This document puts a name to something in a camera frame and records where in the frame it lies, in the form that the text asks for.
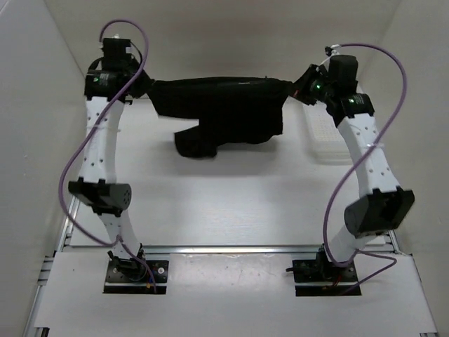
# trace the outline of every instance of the white floor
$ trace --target white floor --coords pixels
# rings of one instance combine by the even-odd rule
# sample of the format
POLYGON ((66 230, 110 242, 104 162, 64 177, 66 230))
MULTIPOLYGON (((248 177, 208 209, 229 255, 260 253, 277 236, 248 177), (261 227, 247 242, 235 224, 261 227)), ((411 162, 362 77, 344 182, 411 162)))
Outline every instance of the white floor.
MULTIPOLYGON (((225 145, 214 160, 181 157, 173 133, 197 121, 160 119, 150 101, 121 118, 116 151, 120 182, 130 183, 130 217, 144 245, 319 245, 326 202, 348 166, 317 164, 309 153, 301 104, 287 100, 283 135, 261 145, 225 145)), ((335 202, 330 233, 358 198, 355 176, 335 202)), ((90 209, 78 221, 107 240, 90 209)), ((384 244, 377 238, 373 244, 384 244)), ((93 246, 74 231, 72 246, 93 246)))
MULTIPOLYGON (((306 336, 419 337, 435 332, 413 259, 361 287, 351 298, 295 297, 283 271, 288 254, 172 255, 167 294, 102 293, 107 256, 59 253, 36 326, 48 337, 306 336)), ((384 265, 356 258, 360 277, 384 265)))

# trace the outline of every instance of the white panel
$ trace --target white panel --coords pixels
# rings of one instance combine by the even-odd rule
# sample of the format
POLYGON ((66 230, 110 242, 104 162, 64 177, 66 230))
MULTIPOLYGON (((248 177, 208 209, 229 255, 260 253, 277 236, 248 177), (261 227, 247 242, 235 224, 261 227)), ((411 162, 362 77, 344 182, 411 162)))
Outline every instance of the white panel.
MULTIPOLYGON (((403 62, 409 91, 396 123, 385 137, 395 176, 412 188, 416 202, 398 232, 401 247, 413 252, 438 330, 449 336, 449 2, 407 0, 382 42, 403 62)), ((394 63, 379 55, 363 80, 382 121, 401 91, 394 63)))
MULTIPOLYGON (((149 35, 156 79, 260 76, 296 80, 324 46, 379 41, 399 0, 46 0, 81 69, 100 57, 98 32, 130 18, 149 35)), ((117 25, 110 34, 142 39, 117 25)), ((357 51, 361 67, 369 51, 357 51)))
MULTIPOLYGON (((326 202, 348 166, 326 166, 307 154, 301 104, 288 100, 283 135, 261 145, 225 145, 214 160, 181 157, 173 132, 197 121, 159 119, 151 103, 127 107, 120 122, 116 170, 133 188, 131 222, 144 245, 321 244, 326 202)), ((330 233, 358 199, 352 177, 335 202, 330 233)), ((82 206, 77 219, 108 240, 82 206)), ((378 238, 374 244, 383 244, 378 238)), ((94 243, 75 231, 73 246, 94 243)))
POLYGON ((42 0, 0 12, 0 336, 19 336, 62 212, 62 162, 84 134, 83 78, 42 0))
MULTIPOLYGON (((385 264, 356 258, 360 277, 385 264)), ((411 337, 435 331, 413 260, 351 298, 297 298, 281 255, 171 256, 167 294, 102 293, 107 257, 59 253, 36 319, 49 337, 411 337)))

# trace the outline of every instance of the metal base plate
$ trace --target metal base plate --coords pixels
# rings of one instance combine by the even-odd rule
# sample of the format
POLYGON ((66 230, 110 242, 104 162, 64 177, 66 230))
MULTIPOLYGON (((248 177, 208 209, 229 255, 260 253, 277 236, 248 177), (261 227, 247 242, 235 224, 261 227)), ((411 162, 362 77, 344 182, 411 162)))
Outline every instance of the metal base plate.
POLYGON ((360 296, 360 287, 345 293, 349 287, 358 282, 356 266, 352 262, 339 273, 340 280, 333 286, 336 279, 324 279, 317 270, 315 260, 294 260, 293 276, 295 279, 296 296, 360 296))
POLYGON ((153 272, 156 282, 156 293, 154 287, 147 287, 147 279, 144 275, 139 280, 129 279, 127 276, 119 272, 114 263, 110 260, 107 265, 105 286, 103 293, 141 293, 147 295, 163 295, 167 291, 166 284, 168 279, 168 261, 167 260, 147 260, 147 265, 153 272))

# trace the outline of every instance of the white base board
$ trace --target white base board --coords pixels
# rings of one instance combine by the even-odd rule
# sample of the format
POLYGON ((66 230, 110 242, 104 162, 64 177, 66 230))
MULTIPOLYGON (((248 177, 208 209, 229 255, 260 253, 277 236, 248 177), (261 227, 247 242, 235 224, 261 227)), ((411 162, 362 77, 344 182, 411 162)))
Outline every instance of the white base board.
MULTIPOLYGON (((119 182, 130 183, 130 218, 144 245, 319 245, 326 202, 348 166, 317 164, 307 154, 301 104, 283 107, 283 135, 261 145, 224 145, 214 160, 181 157, 173 133, 198 121, 158 118, 149 100, 127 106, 116 150, 119 182)), ((355 175, 335 201, 330 235, 358 198, 355 175)), ((81 205, 77 220, 108 240, 81 205)), ((373 244, 384 244, 382 237, 373 244)), ((71 246, 95 246, 74 231, 71 246)))
MULTIPOLYGON (((167 294, 102 293, 103 249, 58 253, 36 318, 48 337, 418 337, 436 331, 413 259, 361 286, 362 296, 295 297, 288 254, 171 255, 167 294)), ((381 268, 358 256, 359 277, 381 268)))

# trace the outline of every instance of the robotic arm link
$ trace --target robotic arm link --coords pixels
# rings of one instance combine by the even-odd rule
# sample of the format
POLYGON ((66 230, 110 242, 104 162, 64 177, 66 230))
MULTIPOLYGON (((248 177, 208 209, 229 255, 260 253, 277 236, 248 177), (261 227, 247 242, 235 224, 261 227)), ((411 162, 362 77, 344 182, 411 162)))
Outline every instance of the robotic arm link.
MULTIPOLYGON (((147 271, 152 274, 145 266, 145 253, 128 215, 131 187, 117 183, 115 152, 121 114, 125 104, 132 103, 127 97, 139 98, 148 93, 155 80, 143 71, 147 46, 140 63, 133 57, 131 46, 129 39, 105 38, 102 40, 103 57, 89 67, 84 91, 88 137, 86 144, 83 144, 83 147, 86 145, 83 166, 78 180, 69 182, 69 192, 100 217, 113 242, 109 245, 112 250, 108 254, 117 270, 130 279, 141 279, 147 271)), ((316 261, 323 278, 329 279, 336 270, 347 267, 356 252, 369 241, 396 229, 415 198, 411 190, 401 188, 379 144, 389 125, 378 131, 369 96, 356 92, 356 58, 335 55, 329 47, 326 53, 330 57, 328 69, 324 65, 310 65, 296 82, 288 82, 288 85, 289 94, 296 100, 308 105, 318 101, 326 104, 326 110, 344 138, 354 163, 335 189, 326 209, 324 245, 317 253, 316 261), (358 178, 359 199, 348 205, 344 211, 345 226, 328 240, 330 207, 341 186, 354 171, 358 178)))

